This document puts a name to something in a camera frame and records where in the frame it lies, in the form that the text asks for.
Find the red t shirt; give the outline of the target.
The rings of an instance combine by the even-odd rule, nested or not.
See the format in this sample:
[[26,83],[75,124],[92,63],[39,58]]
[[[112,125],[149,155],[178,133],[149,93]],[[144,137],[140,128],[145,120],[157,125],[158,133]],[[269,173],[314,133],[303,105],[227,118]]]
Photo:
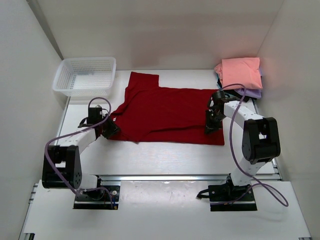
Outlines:
[[205,134],[206,109],[215,89],[159,86],[159,76],[131,72],[124,102],[110,118],[120,131],[111,140],[223,146],[223,130]]

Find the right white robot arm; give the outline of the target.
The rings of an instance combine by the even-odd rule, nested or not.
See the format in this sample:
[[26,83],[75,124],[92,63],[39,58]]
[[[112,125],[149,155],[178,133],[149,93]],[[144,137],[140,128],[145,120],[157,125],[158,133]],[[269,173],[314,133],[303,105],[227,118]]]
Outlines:
[[241,161],[235,161],[236,169],[224,183],[209,185],[197,194],[197,199],[209,199],[210,205],[239,206],[255,203],[253,185],[257,172],[281,153],[278,124],[273,117],[263,117],[247,107],[236,97],[226,97],[223,90],[213,93],[205,111],[206,135],[213,135],[223,128],[223,120],[231,119],[243,130]]

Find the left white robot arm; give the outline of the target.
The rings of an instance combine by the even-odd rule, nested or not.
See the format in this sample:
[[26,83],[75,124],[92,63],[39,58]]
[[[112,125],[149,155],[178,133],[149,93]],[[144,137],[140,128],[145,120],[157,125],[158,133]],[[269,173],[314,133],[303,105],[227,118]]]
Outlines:
[[104,195],[105,187],[97,177],[90,177],[88,183],[83,180],[80,155],[99,137],[111,138],[120,132],[112,118],[106,115],[83,118],[76,134],[70,134],[58,145],[48,144],[45,148],[42,169],[42,186],[46,189],[69,188],[77,191],[87,189],[93,199]]

